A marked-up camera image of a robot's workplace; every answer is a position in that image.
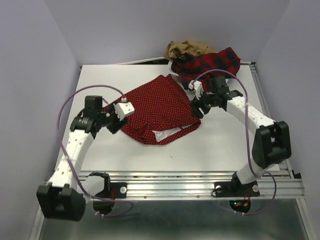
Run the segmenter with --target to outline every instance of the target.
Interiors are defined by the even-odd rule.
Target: white table
[[[127,93],[159,75],[168,75],[166,65],[84,65],[77,90],[89,85],[111,85]],[[237,76],[245,85],[249,102],[262,111],[250,67],[241,65]],[[231,90],[240,85],[232,80]],[[112,102],[119,93],[107,88],[91,88],[78,93],[72,103],[63,141],[66,143],[69,126],[84,107],[87,95],[101,95]],[[193,93],[188,92],[190,99]],[[237,171],[247,162],[245,127],[221,108],[213,108],[201,120],[200,127],[164,146],[143,145],[122,131],[112,135],[107,129],[97,134],[81,171],[100,172],[223,172]]]

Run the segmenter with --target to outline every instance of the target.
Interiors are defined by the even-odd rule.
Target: polka dot fabric
[[[199,118],[191,116],[190,100],[170,75],[160,75],[125,96],[134,106],[135,112],[128,117],[129,123],[121,130],[142,144],[166,145],[196,130],[201,124]],[[161,141],[156,141],[155,133],[152,132],[174,128],[181,130]]]

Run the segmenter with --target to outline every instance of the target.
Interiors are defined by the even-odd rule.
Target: folded cloth
[[[129,122],[121,130],[142,144],[168,144],[201,124],[199,118],[191,116],[190,100],[170,75],[160,75],[125,96],[134,114],[128,116]]]
[[[228,47],[218,53],[208,53],[198,57],[185,53],[176,58],[171,65],[171,70],[181,77],[184,89],[188,89],[189,83],[200,74],[211,69],[226,70],[236,75],[240,69],[240,58],[231,47]],[[205,92],[210,92],[209,79],[217,76],[231,78],[226,73],[216,71],[203,75],[199,81],[202,82]]]
[[[176,43],[171,41],[164,52],[164,57],[169,61],[180,57],[182,54],[190,54],[193,56],[200,56],[203,54],[215,53],[216,50],[213,47],[208,46],[205,43],[198,43],[196,41],[184,41]]]

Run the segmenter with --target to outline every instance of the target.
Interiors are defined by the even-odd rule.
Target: purple cable
[[[89,196],[90,198],[92,199],[97,199],[97,200],[100,200],[100,201],[104,201],[104,202],[111,202],[111,203],[124,203],[124,204],[130,204],[130,207],[128,209],[126,209],[125,211],[121,212],[121,213],[118,213],[118,214],[115,214],[115,215],[106,215],[104,217],[106,218],[114,218],[114,217],[119,217],[119,216],[122,216],[124,214],[126,214],[127,212],[129,212],[133,207],[134,207],[134,204],[133,202],[131,201],[125,201],[125,200],[111,200],[111,199],[108,199],[108,198],[102,198],[102,197],[97,197],[97,196],[94,196],[94,195],[91,195],[89,194],[84,186],[82,185],[77,173],[76,173],[76,169],[75,167],[73,166],[72,162],[71,162],[71,159],[70,159],[70,156],[63,144],[63,140],[60,136],[60,133],[59,133],[59,127],[60,127],[60,118],[61,118],[61,115],[62,115],[62,112],[65,108],[65,106],[67,105],[67,103],[79,92],[83,91],[83,90],[86,90],[86,89],[91,89],[91,88],[109,88],[109,89],[113,89],[115,91],[117,91],[118,93],[120,93],[122,96],[124,96],[123,92],[118,90],[117,88],[113,87],[113,86],[109,86],[109,85],[91,85],[91,86],[86,86],[86,87],[83,87],[79,90],[77,90],[75,93],[73,93],[70,97],[68,97],[67,100],[65,100],[65,102],[62,104],[62,107],[60,108],[60,111],[59,111],[59,114],[58,114],[58,118],[57,118],[57,121],[56,121],[56,134],[57,134],[57,138],[59,140],[59,143],[60,143],[60,147],[61,147],[61,150],[63,152],[63,154],[66,156],[66,160],[70,166],[70,169],[72,171],[72,174],[75,178],[75,181],[77,182],[78,186],[80,187],[80,189],[83,191],[83,193],[87,196]]]
[[[244,97],[244,99],[245,99],[245,117],[244,117],[245,124],[244,125],[245,125],[246,153],[247,153],[247,158],[248,158],[248,164],[249,164],[250,171],[258,179],[258,178],[260,178],[260,176],[258,176],[255,173],[255,171],[254,171],[254,169],[252,167],[251,158],[250,158],[248,92],[247,92],[244,84],[240,81],[239,78],[237,78],[231,72],[228,72],[228,71],[225,71],[225,70],[221,70],[221,69],[211,69],[211,70],[205,71],[204,73],[202,73],[199,76],[197,76],[194,81],[199,80],[203,75],[205,75],[207,73],[211,73],[211,72],[221,72],[221,73],[225,73],[225,74],[230,75],[231,77],[233,77],[234,79],[237,80],[237,82],[241,85],[241,87],[242,87],[242,89],[244,91],[244,96],[245,96]],[[274,200],[276,198],[276,194],[277,194],[277,182],[276,182],[275,177],[270,172],[266,171],[263,175],[265,175],[265,174],[269,175],[272,178],[273,182],[274,182],[274,193],[273,193],[273,196],[272,196],[270,202],[263,209],[261,209],[259,211],[255,211],[255,212],[245,213],[244,215],[255,215],[255,214],[262,213],[274,202]]]

